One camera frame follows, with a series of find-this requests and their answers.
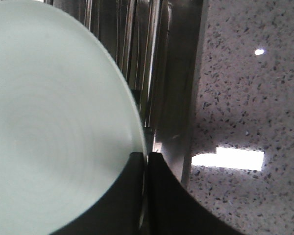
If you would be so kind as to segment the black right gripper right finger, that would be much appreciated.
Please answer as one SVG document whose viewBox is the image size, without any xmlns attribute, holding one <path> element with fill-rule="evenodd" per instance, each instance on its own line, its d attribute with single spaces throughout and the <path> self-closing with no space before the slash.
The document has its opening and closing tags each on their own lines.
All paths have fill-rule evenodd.
<svg viewBox="0 0 294 235">
<path fill-rule="evenodd" d="M 152 235 L 241 234 L 201 206 L 155 152 L 148 155 L 148 213 Z"/>
</svg>

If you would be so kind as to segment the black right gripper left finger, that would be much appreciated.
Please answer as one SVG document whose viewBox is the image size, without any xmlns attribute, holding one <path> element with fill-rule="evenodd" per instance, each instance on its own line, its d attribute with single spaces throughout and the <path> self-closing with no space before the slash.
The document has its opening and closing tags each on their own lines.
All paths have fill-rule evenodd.
<svg viewBox="0 0 294 235">
<path fill-rule="evenodd" d="M 137 235 L 141 227 L 145 159 L 133 152 L 119 177 L 86 212 L 54 235 Z"/>
</svg>

